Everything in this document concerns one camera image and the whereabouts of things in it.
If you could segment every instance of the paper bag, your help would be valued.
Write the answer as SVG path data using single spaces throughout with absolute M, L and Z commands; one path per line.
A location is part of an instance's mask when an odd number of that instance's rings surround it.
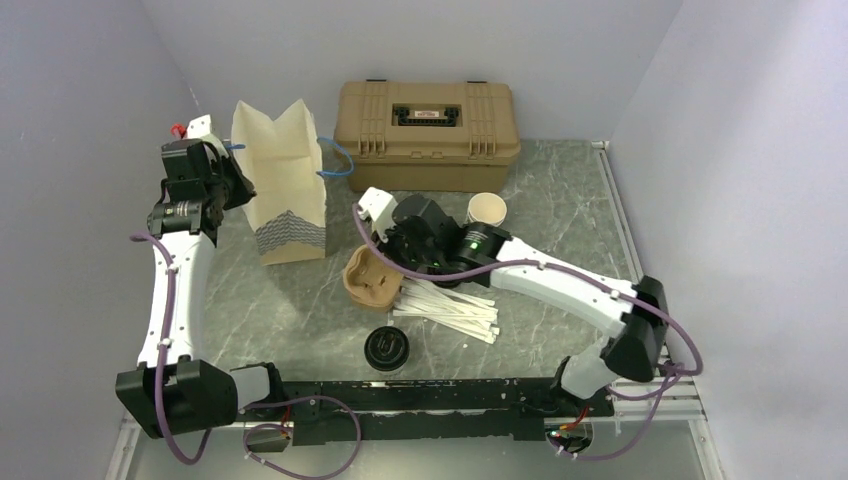
M 271 120 L 239 102 L 233 114 L 234 150 L 257 196 L 244 206 L 262 265 L 323 258 L 326 241 L 321 147 L 303 100 Z

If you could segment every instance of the toolbox lid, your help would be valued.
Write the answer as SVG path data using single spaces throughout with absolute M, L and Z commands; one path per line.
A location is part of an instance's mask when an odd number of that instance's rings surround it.
M 521 144 L 502 83 L 348 82 L 334 139 L 365 163 L 509 165 Z

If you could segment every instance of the label on toolbox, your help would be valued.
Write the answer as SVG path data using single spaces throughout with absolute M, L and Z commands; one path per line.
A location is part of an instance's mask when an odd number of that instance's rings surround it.
M 415 110 L 412 112 L 414 118 L 439 118 L 442 112 L 438 110 Z

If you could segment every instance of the toolbox handle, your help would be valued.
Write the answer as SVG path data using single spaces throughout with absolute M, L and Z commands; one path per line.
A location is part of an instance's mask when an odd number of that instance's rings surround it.
M 444 115 L 447 118 L 409 118 L 409 107 L 396 107 L 400 127 L 455 127 L 459 123 L 459 108 L 446 107 Z

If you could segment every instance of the wall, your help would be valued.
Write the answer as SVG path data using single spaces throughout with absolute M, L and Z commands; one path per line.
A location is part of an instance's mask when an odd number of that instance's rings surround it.
M 197 113 L 138 2 L 0 7 L 0 469 L 103 478 L 150 310 L 159 145 Z
M 612 138 L 731 479 L 846 478 L 848 13 L 684 2 Z
M 525 138 L 608 139 L 681 0 L 143 0 L 204 110 L 298 98 L 332 134 L 348 80 L 513 88 Z

